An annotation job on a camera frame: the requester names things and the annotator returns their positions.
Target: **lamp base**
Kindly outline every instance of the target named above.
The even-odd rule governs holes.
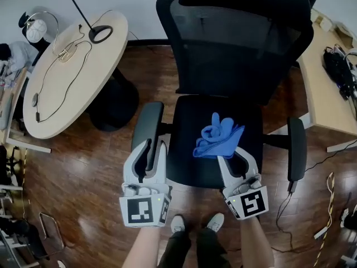
[[[105,31],[105,30],[107,30],[107,29],[109,29],[110,32],[109,32],[104,38],[102,38],[101,40],[97,40],[97,41],[96,41],[96,40],[95,40],[95,37],[96,37],[99,33],[103,32],[103,31]],[[94,44],[99,44],[100,42],[103,42],[103,41],[105,41],[107,38],[109,38],[109,36],[110,36],[112,33],[113,33],[113,27],[112,27],[112,26],[102,25],[102,26],[93,27],[91,30],[89,30],[88,36],[89,36],[89,39],[90,39],[90,41],[91,41],[92,43],[94,43]]]

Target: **table base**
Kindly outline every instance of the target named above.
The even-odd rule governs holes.
[[[134,116],[139,104],[136,87],[116,68],[88,108],[93,125],[102,131],[115,131]]]

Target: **yellow cable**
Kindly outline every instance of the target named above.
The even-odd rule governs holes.
[[[25,150],[25,156],[23,158],[23,176],[22,176],[22,191],[21,191],[21,199],[22,199],[22,207],[23,207],[23,214],[22,218],[25,219],[25,203],[23,201],[23,186],[25,184],[25,173],[26,173],[26,156],[27,156],[27,149]]]
[[[323,247],[325,245],[325,239],[326,239],[326,236],[327,236],[327,232],[329,231],[329,228],[332,225],[332,209],[334,207],[334,197],[335,197],[335,175],[334,175],[334,172],[331,172],[330,175],[327,178],[327,188],[331,193],[330,204],[329,204],[329,221],[327,222],[327,225],[326,225],[327,230],[326,230],[326,232],[324,234],[324,238],[322,240],[322,244],[320,246],[319,253],[317,254],[315,264],[313,265],[314,267],[316,267],[317,263],[319,262],[319,258],[321,256],[321,251],[322,251],[322,249],[323,249]]]

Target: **round table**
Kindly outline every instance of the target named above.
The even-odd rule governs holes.
[[[92,25],[99,17],[99,15],[93,17],[89,23]],[[89,41],[89,26],[82,20],[71,25],[58,36],[56,54],[60,53],[70,42],[82,36],[79,32],[80,24],[82,25],[80,31],[85,36],[76,43]],[[105,131],[122,127],[134,115],[138,106],[138,92],[117,69],[127,44],[128,22],[121,13],[110,11],[104,14],[95,25],[110,25],[114,31],[105,41],[92,44],[92,50],[75,80],[85,54],[90,49],[89,43],[84,42],[78,45],[76,52],[68,61],[62,63],[57,60],[49,70],[48,68],[57,58],[52,53],[53,44],[38,60],[28,82],[23,103],[25,126],[33,137],[45,139],[59,134],[70,126],[89,105],[93,124]],[[106,85],[112,74],[115,79]],[[42,82],[44,86],[37,105],[40,122],[37,122],[36,107],[32,106],[32,99],[36,93],[40,92]],[[62,106],[53,114],[63,101],[66,91],[67,95]],[[42,121],[51,114],[53,115],[49,119]]]

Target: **mesh chair back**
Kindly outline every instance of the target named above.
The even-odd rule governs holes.
[[[267,104],[313,37],[308,0],[157,0],[178,93]]]

